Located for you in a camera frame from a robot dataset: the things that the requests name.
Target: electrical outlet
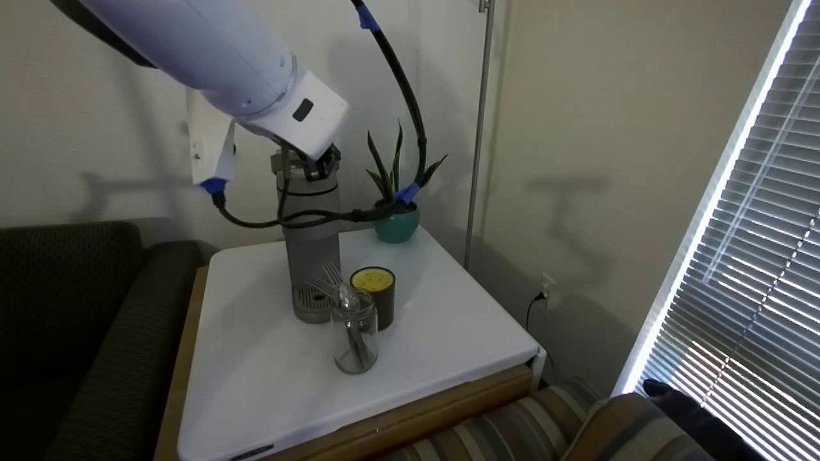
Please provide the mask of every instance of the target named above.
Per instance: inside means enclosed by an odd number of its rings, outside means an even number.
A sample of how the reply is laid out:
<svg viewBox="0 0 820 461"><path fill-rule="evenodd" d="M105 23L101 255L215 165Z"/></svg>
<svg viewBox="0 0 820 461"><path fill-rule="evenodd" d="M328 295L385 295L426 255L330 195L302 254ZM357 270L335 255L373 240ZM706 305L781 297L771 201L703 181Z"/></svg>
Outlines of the electrical outlet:
<svg viewBox="0 0 820 461"><path fill-rule="evenodd" d="M540 295L549 299L553 287L560 283L557 277L551 277L549 270L540 270Z"/></svg>

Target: white tabletop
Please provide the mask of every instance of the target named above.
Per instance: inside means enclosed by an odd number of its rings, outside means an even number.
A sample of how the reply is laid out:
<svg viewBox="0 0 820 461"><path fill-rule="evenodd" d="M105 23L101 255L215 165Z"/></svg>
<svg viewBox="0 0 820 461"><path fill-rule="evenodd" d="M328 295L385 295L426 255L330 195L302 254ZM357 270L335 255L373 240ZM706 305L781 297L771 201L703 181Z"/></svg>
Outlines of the white tabletop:
<svg viewBox="0 0 820 461"><path fill-rule="evenodd" d="M362 416L526 364L540 346L421 228L388 245L342 235L344 273L390 267L394 323L366 374L333 364L330 325L291 305L284 242L214 255L180 427L183 457L293 448Z"/></svg>

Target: dark sofa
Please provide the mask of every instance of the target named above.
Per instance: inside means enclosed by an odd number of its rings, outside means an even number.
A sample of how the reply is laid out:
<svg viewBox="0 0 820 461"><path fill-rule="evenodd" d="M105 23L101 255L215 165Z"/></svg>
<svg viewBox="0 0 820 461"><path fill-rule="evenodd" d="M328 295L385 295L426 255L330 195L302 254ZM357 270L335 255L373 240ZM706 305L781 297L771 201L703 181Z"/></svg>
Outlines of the dark sofa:
<svg viewBox="0 0 820 461"><path fill-rule="evenodd" d="M152 457L200 263L134 223L0 229L2 457Z"/></svg>

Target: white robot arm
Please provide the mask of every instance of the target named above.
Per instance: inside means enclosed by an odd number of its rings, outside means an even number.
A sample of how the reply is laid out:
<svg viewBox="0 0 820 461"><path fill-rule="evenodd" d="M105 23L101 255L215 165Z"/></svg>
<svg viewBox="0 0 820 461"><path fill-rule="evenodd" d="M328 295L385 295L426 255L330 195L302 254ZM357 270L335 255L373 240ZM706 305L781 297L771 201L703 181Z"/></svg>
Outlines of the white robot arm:
<svg viewBox="0 0 820 461"><path fill-rule="evenodd" d="M143 59L253 133L321 158L346 99L237 0L82 0Z"/></svg>
<svg viewBox="0 0 820 461"><path fill-rule="evenodd" d="M188 153L193 185L224 190L237 168L234 117L215 109L202 92L188 90Z"/></svg>

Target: patterned upholstery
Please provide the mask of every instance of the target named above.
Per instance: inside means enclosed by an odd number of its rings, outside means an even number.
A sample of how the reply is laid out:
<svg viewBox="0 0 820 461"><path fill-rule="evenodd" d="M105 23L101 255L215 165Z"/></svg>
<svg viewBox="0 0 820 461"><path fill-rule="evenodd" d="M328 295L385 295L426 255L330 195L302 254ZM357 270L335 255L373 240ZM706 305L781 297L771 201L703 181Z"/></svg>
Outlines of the patterned upholstery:
<svg viewBox="0 0 820 461"><path fill-rule="evenodd" d="M148 457L197 267L134 223L0 229L2 457Z"/></svg>
<svg viewBox="0 0 820 461"><path fill-rule="evenodd" d="M562 457L581 427L592 398L576 387L549 387L539 395L471 416L423 438L401 451L385 454L390 461L444 461L444 457Z"/></svg>
<svg viewBox="0 0 820 461"><path fill-rule="evenodd" d="M141 250L128 223L0 229L0 378L86 369Z"/></svg>
<svg viewBox="0 0 820 461"><path fill-rule="evenodd" d="M639 395L621 395L592 409L566 454L566 461L590 457L694 461L713 455L657 404Z"/></svg>

